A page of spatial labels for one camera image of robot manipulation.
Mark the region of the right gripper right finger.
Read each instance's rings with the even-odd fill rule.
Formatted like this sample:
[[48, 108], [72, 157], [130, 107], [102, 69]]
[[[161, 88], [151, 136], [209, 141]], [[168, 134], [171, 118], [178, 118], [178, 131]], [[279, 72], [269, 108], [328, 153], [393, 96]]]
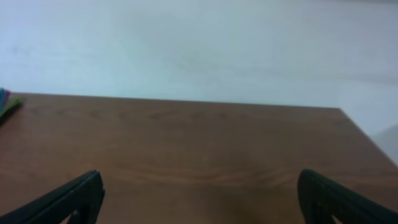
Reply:
[[301, 171], [297, 192], [306, 224], [397, 223], [397, 213], [315, 172]]

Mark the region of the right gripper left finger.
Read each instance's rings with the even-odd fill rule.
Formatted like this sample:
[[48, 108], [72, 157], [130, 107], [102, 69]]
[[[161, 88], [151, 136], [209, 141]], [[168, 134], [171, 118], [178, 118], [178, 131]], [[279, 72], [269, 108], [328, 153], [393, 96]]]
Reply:
[[30, 203], [1, 216], [1, 223], [96, 223], [105, 191], [91, 170]]

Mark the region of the green folded cloth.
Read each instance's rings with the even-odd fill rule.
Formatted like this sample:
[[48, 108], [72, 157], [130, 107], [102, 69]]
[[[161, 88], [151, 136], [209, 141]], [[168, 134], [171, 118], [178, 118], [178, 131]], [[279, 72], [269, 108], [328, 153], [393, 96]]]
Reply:
[[24, 100], [20, 97], [12, 97], [7, 100], [7, 102], [1, 107], [1, 119], [6, 119], [10, 116], [16, 109], [18, 109]]

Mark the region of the purple folded cloth in stack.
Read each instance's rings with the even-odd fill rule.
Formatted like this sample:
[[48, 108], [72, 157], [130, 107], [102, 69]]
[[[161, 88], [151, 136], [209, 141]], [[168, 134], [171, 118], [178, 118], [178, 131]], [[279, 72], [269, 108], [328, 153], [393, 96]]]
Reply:
[[3, 104], [5, 105], [9, 99], [11, 92], [9, 90], [5, 90], [4, 91], [4, 100], [3, 100]]

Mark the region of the blue folded cloth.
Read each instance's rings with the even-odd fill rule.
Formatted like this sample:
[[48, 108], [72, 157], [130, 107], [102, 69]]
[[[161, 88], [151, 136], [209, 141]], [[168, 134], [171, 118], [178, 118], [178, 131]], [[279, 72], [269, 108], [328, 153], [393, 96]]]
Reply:
[[0, 89], [0, 112], [3, 111], [4, 105], [7, 101], [7, 90], [4, 88]]

